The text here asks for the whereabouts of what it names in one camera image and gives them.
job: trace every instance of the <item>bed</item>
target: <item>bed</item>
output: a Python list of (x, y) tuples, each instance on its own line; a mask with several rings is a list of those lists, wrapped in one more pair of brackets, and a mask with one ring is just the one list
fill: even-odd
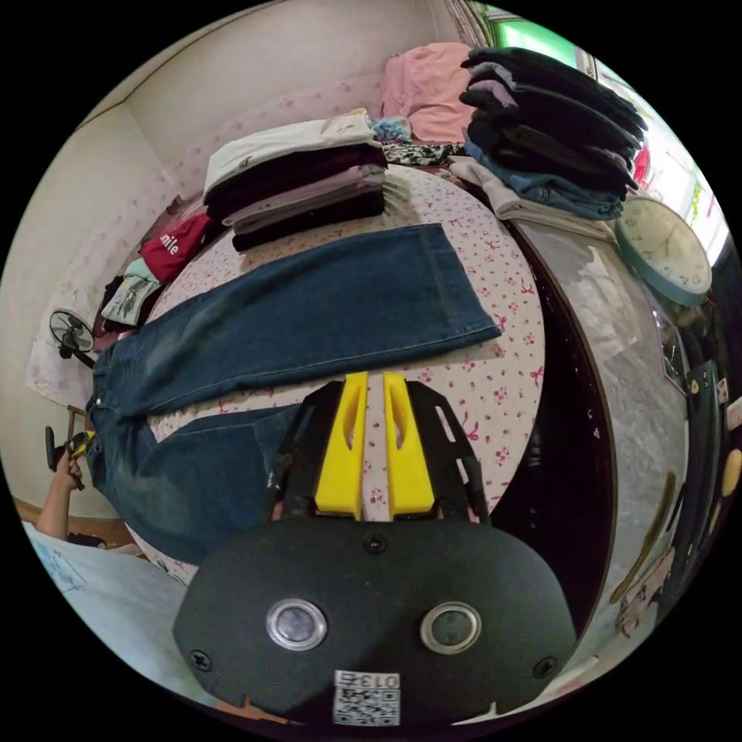
[[(326, 226), (276, 240), (238, 254), (231, 232), (200, 254), (165, 289), (150, 321), (193, 295), (208, 291), (244, 271), (297, 254), (341, 237), (420, 223), (441, 223), (456, 249), (482, 306), (495, 319), (502, 337), (416, 366), (402, 369), (451, 401), (482, 462), (485, 495), (492, 510), (515, 473), (526, 449), (539, 405), (544, 371), (543, 316), (533, 276), (517, 243), (477, 199), (429, 172), (391, 165), (386, 212), (377, 217)], [(193, 203), (183, 214), (200, 207)], [(383, 397), (380, 373), (372, 373), (366, 428), (363, 511), (368, 520), (388, 519)], [(163, 417), (151, 428), (161, 441), (198, 417), (297, 403), (324, 383), (235, 394)], [(145, 555), (188, 583), (196, 567), (170, 559), (136, 533)]]

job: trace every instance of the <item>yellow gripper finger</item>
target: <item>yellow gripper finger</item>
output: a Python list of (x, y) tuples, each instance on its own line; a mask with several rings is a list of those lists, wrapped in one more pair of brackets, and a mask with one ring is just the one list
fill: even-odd
[(384, 416), (390, 518), (428, 513), (435, 502), (433, 485), (427, 472), (407, 382), (401, 373), (384, 374)]
[(315, 495), (322, 513), (361, 519), (368, 385), (368, 373), (345, 377)]

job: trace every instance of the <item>blue cloth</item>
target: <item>blue cloth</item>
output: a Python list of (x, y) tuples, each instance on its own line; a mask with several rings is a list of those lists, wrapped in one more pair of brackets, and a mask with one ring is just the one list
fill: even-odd
[(473, 141), (464, 143), (464, 150), (480, 165), (497, 175), (521, 198), (552, 206), (589, 220), (616, 219), (623, 211), (621, 200), (613, 193), (591, 191), (560, 177), (533, 172), (518, 172), (498, 165)]
[(158, 443), (149, 414), (439, 356), (500, 335), (440, 224), (276, 260), (104, 351), (87, 416), (92, 482), (156, 549), (200, 564), (268, 520), (267, 472), (296, 407), (194, 420)]
[(404, 116), (373, 118), (371, 126), (379, 141), (412, 141), (412, 127)]

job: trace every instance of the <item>white folded shirt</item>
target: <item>white folded shirt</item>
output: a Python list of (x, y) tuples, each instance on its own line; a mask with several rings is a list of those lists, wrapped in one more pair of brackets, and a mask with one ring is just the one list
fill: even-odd
[(334, 118), (257, 131), (229, 142), (211, 155), (204, 196), (214, 186), (238, 173), (293, 152), (363, 144), (382, 146), (374, 139), (371, 119), (365, 108)]
[(500, 178), (472, 157), (452, 157), (449, 170), (457, 178), (474, 183), (487, 194), (495, 216), (502, 221), (521, 220), (553, 226), (566, 232), (615, 242), (615, 232), (609, 222), (593, 221), (574, 216), (561, 209), (522, 199)]

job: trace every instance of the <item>red t-shirt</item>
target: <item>red t-shirt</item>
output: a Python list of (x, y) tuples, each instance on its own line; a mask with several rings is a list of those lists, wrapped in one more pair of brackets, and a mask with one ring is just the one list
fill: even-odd
[(206, 214), (166, 227), (145, 243), (140, 252), (148, 268), (162, 284), (174, 281), (188, 263), (196, 257), (211, 219)]

